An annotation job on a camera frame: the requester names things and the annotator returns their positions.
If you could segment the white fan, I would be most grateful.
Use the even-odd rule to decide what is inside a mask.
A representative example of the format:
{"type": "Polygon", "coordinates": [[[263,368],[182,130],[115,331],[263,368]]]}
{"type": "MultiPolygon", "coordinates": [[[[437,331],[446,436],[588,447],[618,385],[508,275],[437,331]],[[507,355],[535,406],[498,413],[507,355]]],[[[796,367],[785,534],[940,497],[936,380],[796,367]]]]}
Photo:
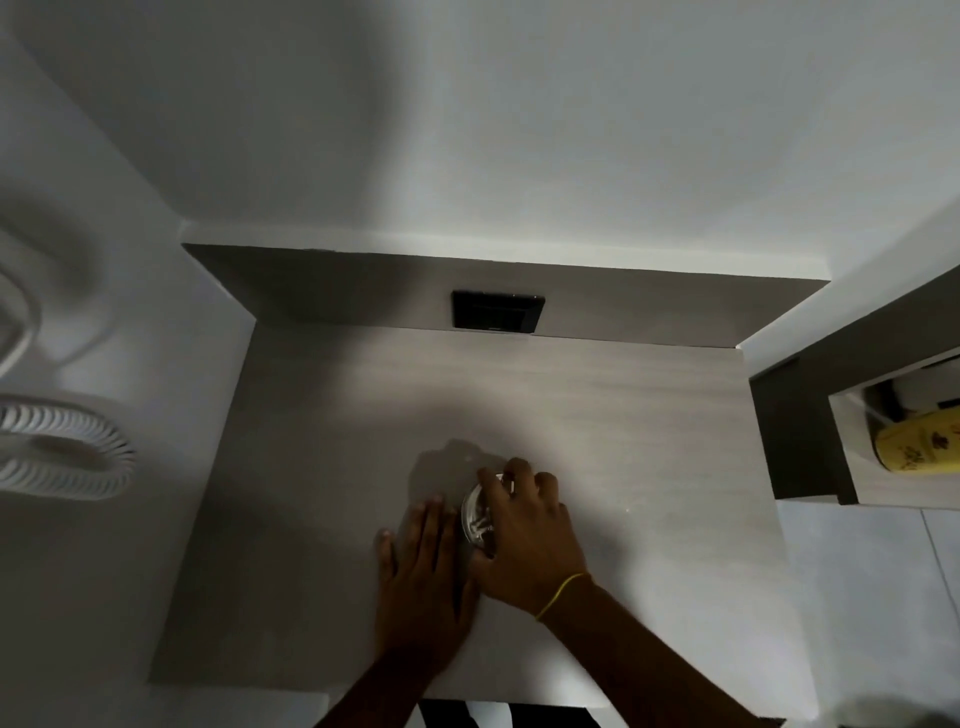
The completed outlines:
{"type": "MultiPolygon", "coordinates": [[[[0,266],[0,383],[42,326],[39,301],[0,266]]],[[[111,420],[90,409],[6,394],[0,386],[0,494],[100,502],[132,484],[138,454],[111,420]]]]}

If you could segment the grey wooden shelf unit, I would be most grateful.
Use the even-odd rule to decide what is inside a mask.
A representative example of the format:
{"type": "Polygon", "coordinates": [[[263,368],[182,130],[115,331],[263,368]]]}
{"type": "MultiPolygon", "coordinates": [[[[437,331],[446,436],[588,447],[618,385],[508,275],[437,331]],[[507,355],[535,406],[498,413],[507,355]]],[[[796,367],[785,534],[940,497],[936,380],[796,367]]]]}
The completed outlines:
{"type": "Polygon", "coordinates": [[[778,501],[834,497],[841,505],[960,509],[952,483],[926,484],[851,463],[830,397],[882,375],[960,349],[960,333],[854,324],[753,377],[750,391],[764,456],[778,501]]]}

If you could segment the black wall socket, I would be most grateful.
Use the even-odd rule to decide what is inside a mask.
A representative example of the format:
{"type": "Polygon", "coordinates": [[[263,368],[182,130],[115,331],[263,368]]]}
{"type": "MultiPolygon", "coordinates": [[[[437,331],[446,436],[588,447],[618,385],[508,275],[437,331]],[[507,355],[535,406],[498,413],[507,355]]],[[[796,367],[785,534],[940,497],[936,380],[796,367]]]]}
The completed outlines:
{"type": "Polygon", "coordinates": [[[534,334],[546,298],[536,295],[454,290],[450,295],[452,326],[458,330],[534,334]]]}

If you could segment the person's right hand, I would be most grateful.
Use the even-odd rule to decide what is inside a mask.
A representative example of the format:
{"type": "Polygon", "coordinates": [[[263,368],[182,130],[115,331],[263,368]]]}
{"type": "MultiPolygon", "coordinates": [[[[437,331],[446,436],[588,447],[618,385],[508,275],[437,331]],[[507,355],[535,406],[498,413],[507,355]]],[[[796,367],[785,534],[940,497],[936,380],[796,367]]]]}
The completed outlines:
{"type": "Polygon", "coordinates": [[[588,573],[570,513],[567,523],[495,525],[496,554],[475,551],[469,576],[481,593],[534,618],[569,576],[588,573]]]}

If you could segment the person's right forearm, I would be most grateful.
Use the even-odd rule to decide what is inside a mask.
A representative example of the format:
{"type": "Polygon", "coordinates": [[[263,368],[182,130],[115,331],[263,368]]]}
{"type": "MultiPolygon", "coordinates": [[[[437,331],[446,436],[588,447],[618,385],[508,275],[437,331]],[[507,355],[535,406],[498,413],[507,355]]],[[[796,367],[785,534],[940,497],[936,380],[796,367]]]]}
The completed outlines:
{"type": "Polygon", "coordinates": [[[771,728],[594,580],[571,584],[540,623],[629,728],[771,728]]]}

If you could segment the yellow thread wristband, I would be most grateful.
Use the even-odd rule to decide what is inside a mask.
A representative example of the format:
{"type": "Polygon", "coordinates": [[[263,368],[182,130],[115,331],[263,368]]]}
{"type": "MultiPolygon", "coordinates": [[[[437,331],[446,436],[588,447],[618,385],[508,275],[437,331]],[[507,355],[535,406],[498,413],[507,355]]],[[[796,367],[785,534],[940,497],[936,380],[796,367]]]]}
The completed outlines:
{"type": "Polygon", "coordinates": [[[556,588],[554,593],[551,595],[549,600],[544,604],[544,606],[535,613],[534,619],[540,623],[546,614],[553,608],[557,601],[561,598],[564,592],[570,587],[571,584],[576,583],[577,581],[584,580],[592,581],[593,577],[588,572],[577,572],[571,574],[569,577],[566,577],[556,588]]]}

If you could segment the person's left forearm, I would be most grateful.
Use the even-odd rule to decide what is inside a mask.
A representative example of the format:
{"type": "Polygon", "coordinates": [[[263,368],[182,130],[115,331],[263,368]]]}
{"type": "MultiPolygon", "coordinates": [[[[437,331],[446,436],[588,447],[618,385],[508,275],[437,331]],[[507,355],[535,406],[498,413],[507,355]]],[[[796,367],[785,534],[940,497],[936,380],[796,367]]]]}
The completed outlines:
{"type": "Polygon", "coordinates": [[[424,648],[390,649],[350,687],[314,728],[404,728],[446,668],[424,648]]]}

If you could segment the yellow bottle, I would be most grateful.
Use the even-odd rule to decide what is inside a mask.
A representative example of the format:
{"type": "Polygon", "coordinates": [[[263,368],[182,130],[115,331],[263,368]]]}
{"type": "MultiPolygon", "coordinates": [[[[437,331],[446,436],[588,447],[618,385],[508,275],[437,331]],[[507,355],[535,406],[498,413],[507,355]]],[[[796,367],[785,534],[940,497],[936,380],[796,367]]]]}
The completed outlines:
{"type": "Polygon", "coordinates": [[[880,465],[895,475],[960,474],[960,405],[883,427],[872,447],[880,465]]]}

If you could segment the person's left hand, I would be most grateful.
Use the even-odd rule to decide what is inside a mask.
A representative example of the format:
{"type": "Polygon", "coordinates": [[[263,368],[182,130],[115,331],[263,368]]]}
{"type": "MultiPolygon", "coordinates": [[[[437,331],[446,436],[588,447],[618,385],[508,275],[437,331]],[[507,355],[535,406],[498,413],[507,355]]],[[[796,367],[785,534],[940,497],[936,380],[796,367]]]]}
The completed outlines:
{"type": "Polygon", "coordinates": [[[446,662],[446,669],[464,644],[479,588],[471,578],[458,581],[459,519],[441,496],[409,510],[403,532],[393,538],[396,576],[377,594],[376,659],[388,650],[419,648],[446,662]]]}

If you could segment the small clear glass jar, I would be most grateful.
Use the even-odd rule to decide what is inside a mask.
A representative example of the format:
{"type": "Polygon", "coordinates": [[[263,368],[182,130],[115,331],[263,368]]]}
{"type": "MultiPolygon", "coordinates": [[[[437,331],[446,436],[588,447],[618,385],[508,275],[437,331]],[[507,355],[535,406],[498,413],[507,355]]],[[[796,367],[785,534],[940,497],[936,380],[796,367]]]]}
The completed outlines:
{"type": "Polygon", "coordinates": [[[497,554],[496,528],[482,482],[478,482],[463,498],[460,517],[464,543],[493,559],[497,554]]]}

